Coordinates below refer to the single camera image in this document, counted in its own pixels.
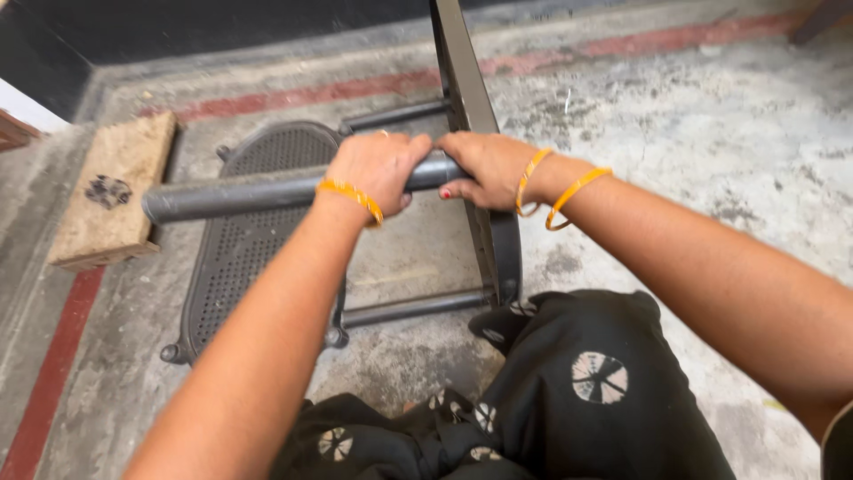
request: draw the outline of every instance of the orange bangle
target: orange bangle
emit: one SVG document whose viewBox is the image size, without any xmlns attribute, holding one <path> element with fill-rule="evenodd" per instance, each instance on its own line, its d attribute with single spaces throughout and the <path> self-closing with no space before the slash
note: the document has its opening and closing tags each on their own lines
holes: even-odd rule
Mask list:
<svg viewBox="0 0 853 480">
<path fill-rule="evenodd" d="M 368 196 L 368 194 L 357 189 L 353 184 L 345 182 L 344 180 L 327 179 L 323 177 L 320 180 L 320 183 L 314 187 L 315 192 L 320 190 L 334 191 L 341 195 L 350 197 L 352 200 L 358 202 L 359 205 L 365 207 L 370 214 L 374 216 L 376 219 L 375 226 L 382 225 L 382 210 L 379 208 L 379 205 L 377 205 L 376 202 Z"/>
<path fill-rule="evenodd" d="M 525 214 L 521 211 L 521 202 L 522 202 L 521 197 L 525 194 L 525 188 L 527 188 L 527 181 L 530 180 L 530 177 L 533 174 L 533 169 L 536 168 L 536 165 L 539 165 L 539 162 L 542 161 L 542 159 L 545 158 L 546 156 L 548 156 L 548 154 L 550 154 L 550 153 L 551 153 L 551 149 L 539 150 L 533 156 L 533 158 L 531 158 L 531 162 L 529 164 L 527 164 L 527 168 L 525 169 L 525 174 L 521 177 L 521 180 L 519 180 L 519 190 L 515 194 L 515 212 L 520 217 L 529 217 L 529 216 L 533 215 L 539 209 L 539 207 L 542 206 L 541 203 L 537 203 L 536 206 L 530 212 Z"/>
<path fill-rule="evenodd" d="M 586 184 L 592 182 L 593 180 L 601 177 L 602 175 L 613 175 L 613 169 L 610 167 L 596 167 L 590 170 L 586 175 L 583 175 L 580 179 L 577 179 L 575 183 L 572 184 L 566 191 L 563 192 L 563 195 L 554 202 L 554 206 L 551 208 L 551 212 L 548 214 L 548 219 L 545 220 L 545 228 L 551 231 L 558 231 L 560 229 L 566 228 L 567 226 L 572 224 L 571 220 L 567 220 L 565 223 L 557 226 L 551 226 L 551 222 L 554 221 L 554 215 L 563 208 L 563 205 L 569 201 L 570 198 L 574 194 L 577 193 L 578 190 L 581 190 Z"/>
</svg>

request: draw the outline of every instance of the forearm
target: forearm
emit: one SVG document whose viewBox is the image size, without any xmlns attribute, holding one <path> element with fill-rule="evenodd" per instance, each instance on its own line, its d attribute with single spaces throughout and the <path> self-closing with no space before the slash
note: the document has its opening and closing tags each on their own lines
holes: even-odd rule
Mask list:
<svg viewBox="0 0 853 480">
<path fill-rule="evenodd" d="M 548 168 L 562 170 L 563 179 L 589 168 L 560 163 L 570 162 L 551 161 Z M 552 183 L 545 195 L 556 198 L 566 181 Z M 584 187 L 562 213 L 700 337 L 799 413 L 815 437 L 825 417 L 853 399 L 853 295 L 843 285 L 618 179 Z"/>
<path fill-rule="evenodd" d="M 364 215 L 342 196 L 315 203 L 199 358 L 127 477 L 266 473 L 303 401 Z"/>
</svg>

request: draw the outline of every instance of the wooden block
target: wooden block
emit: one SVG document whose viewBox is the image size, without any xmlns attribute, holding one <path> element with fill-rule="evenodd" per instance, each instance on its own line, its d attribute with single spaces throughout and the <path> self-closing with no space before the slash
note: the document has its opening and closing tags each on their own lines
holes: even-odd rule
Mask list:
<svg viewBox="0 0 853 480">
<path fill-rule="evenodd" d="M 56 230 L 49 264 L 80 272 L 160 251 L 148 241 L 151 222 L 140 199 L 162 181 L 176 122 L 174 113 L 167 112 L 97 131 Z M 86 198 L 98 175 L 127 183 L 132 192 L 128 203 L 107 210 Z"/>
</svg>

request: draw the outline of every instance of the concrete floor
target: concrete floor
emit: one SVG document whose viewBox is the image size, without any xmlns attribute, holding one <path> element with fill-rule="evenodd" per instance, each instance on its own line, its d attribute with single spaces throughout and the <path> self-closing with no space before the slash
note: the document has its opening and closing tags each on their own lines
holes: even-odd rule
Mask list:
<svg viewBox="0 0 853 480">
<path fill-rule="evenodd" d="M 509 70 L 497 68 L 486 79 L 502 132 L 611 165 L 623 179 L 853 285 L 853 30 L 837 29 L 800 50 L 771 36 L 525 67 L 537 52 L 554 48 L 571 52 L 590 40 L 776 14 L 791 5 L 688 2 L 613 9 L 485 29 L 473 41 L 481 59 L 516 59 Z M 73 280 L 43 261 L 97 125 L 128 120 L 151 106 L 186 112 L 212 98 L 413 72 L 433 67 L 433 56 L 429 43 L 412 43 L 240 67 L 187 67 L 156 78 L 125 75 L 92 103 L 94 121 L 0 155 L 0 461 Z M 233 147 L 269 123 L 311 119 L 336 126 L 347 115 L 437 94 L 412 88 L 186 122 L 168 181 L 215 177 L 221 166 L 216 146 Z M 428 119 L 400 128 L 437 136 L 446 124 Z M 549 233 L 543 221 L 542 215 L 521 221 L 527 295 L 645 289 L 580 231 Z M 177 339 L 202 229 L 201 222 L 158 229 L 161 254 L 107 268 L 36 478 L 118 477 L 182 382 L 189 368 L 168 365 L 158 353 Z M 348 280 L 349 307 L 478 285 L 462 205 L 441 202 L 434 193 L 416 195 L 405 214 L 363 235 Z M 308 396 L 352 392 L 388 415 L 447 383 L 474 397 L 502 365 L 491 346 L 468 334 L 474 313 L 351 331 L 346 349 L 318 359 Z M 666 309 L 663 326 L 738 477 L 819 477 L 818 447 L 789 413 Z"/>
</svg>

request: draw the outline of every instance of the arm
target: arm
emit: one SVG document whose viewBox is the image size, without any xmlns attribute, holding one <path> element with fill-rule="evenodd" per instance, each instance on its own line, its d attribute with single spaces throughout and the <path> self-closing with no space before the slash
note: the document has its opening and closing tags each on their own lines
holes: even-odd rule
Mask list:
<svg viewBox="0 0 853 480">
<path fill-rule="evenodd" d="M 341 145 L 327 176 L 366 192 L 390 217 L 431 141 L 376 133 Z M 263 477 L 293 425 L 328 316 L 362 228 L 373 217 L 321 192 L 157 418 L 125 478 Z"/>
<path fill-rule="evenodd" d="M 477 182 L 440 192 L 514 208 L 537 149 L 503 136 L 451 134 L 438 144 Z M 528 202 L 553 203 L 593 166 L 550 155 Z M 853 400 L 853 292 L 752 237 L 660 196 L 603 177 L 561 212 L 625 264 L 697 335 L 774 395 L 820 441 Z"/>
</svg>

